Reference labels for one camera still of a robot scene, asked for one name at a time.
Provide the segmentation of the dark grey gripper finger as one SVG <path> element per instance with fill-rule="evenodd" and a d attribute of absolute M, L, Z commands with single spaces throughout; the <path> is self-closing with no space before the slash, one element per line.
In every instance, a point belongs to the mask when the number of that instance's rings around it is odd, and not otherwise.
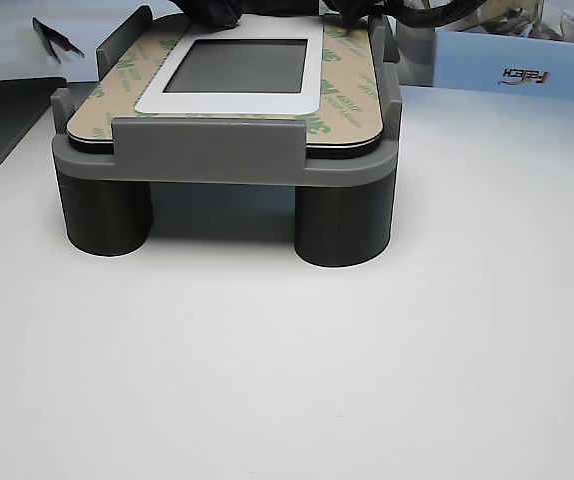
<path fill-rule="evenodd" d="M 210 7 L 202 0 L 174 0 L 174 4 L 191 21 L 198 23 L 210 22 Z"/>

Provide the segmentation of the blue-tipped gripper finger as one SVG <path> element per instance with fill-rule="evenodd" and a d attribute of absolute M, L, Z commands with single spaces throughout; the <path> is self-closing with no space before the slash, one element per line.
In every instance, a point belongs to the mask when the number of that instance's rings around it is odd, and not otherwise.
<path fill-rule="evenodd" d="M 240 0 L 209 0 L 209 22 L 216 27 L 235 27 L 241 18 Z"/>

